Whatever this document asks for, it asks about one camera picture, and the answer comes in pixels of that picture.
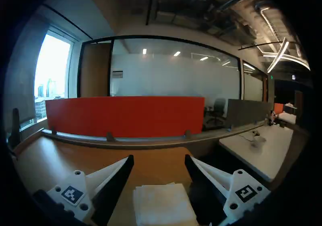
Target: orange partition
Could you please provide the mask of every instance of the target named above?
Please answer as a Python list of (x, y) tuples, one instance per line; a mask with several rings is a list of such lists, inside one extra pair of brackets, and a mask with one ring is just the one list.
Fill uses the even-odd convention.
[(168, 137), (201, 132), (203, 97), (82, 97), (46, 101), (50, 129), (76, 135)]
[(276, 114), (282, 113), (283, 112), (283, 108), (284, 108), (284, 104), (277, 104), (277, 103), (274, 104), (274, 112)]

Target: building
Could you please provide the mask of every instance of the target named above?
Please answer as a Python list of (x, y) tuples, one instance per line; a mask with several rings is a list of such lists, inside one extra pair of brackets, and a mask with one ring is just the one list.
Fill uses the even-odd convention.
[(38, 87), (38, 97), (43, 97), (43, 85)]
[(45, 99), (40, 97), (35, 100), (36, 118), (41, 119), (47, 116)]
[(46, 97), (55, 97), (57, 95), (57, 82), (52, 81), (51, 78), (48, 79)]

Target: gray partition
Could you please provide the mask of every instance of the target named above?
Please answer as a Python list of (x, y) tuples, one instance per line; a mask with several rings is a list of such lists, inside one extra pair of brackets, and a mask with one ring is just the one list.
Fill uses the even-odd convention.
[(238, 127), (262, 121), (270, 114), (271, 108), (272, 103), (268, 102), (228, 99), (225, 127)]

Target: glass wall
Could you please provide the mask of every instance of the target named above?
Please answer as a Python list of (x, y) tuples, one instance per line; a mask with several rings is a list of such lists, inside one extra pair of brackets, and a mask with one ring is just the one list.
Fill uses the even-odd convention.
[(202, 46), (162, 39), (115, 40), (111, 96), (205, 98), (211, 127), (222, 124), (228, 99), (239, 99), (238, 59)]
[(267, 75), (256, 67), (243, 61), (244, 69), (244, 100), (267, 101)]

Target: skyscraper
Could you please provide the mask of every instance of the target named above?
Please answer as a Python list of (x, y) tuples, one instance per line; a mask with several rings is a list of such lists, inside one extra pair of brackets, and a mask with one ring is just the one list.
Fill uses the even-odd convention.
[(57, 82), (52, 81), (51, 78), (48, 79), (46, 97), (55, 97), (57, 95)]
[(43, 97), (43, 84), (38, 87), (38, 97)]

